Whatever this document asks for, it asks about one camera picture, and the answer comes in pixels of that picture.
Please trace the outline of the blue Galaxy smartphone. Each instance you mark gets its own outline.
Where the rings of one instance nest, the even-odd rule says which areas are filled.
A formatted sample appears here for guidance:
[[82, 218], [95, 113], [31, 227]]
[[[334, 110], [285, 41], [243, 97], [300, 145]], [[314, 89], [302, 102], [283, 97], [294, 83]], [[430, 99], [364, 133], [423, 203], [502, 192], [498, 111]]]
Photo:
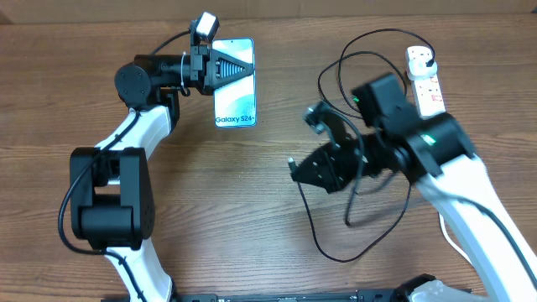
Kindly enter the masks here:
[[[251, 38], [215, 40], [212, 48], [255, 66]], [[214, 92], [215, 125], [218, 128], [249, 128], [257, 123], [255, 73], [234, 81]]]

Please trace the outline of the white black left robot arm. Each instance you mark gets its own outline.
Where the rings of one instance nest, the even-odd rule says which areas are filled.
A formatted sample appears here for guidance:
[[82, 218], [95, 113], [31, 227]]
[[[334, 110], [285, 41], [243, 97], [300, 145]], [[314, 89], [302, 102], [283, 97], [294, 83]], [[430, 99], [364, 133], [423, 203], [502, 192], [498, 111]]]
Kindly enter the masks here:
[[175, 282], [164, 271], [152, 243], [154, 194], [148, 160], [175, 129], [180, 96], [195, 88], [215, 102], [235, 105], [255, 98], [255, 50], [251, 39], [217, 40], [181, 55], [136, 55], [115, 75], [128, 108], [121, 125], [92, 148], [70, 156], [70, 188], [60, 206], [58, 232], [70, 213], [87, 255], [107, 258], [128, 289], [129, 301], [176, 301]]

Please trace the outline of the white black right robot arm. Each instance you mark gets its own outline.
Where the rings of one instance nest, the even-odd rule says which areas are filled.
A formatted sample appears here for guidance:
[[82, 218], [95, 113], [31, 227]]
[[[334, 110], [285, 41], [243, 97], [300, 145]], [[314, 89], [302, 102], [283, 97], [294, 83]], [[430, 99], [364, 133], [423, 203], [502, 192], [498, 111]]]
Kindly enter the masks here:
[[360, 133], [324, 102], [310, 107], [306, 123], [330, 140], [303, 162], [290, 164], [292, 180], [332, 193], [357, 188], [362, 177], [386, 169], [399, 172], [449, 224], [482, 280], [487, 300], [535, 300], [535, 253], [457, 120], [446, 112], [422, 117], [390, 73], [352, 94], [372, 132]]

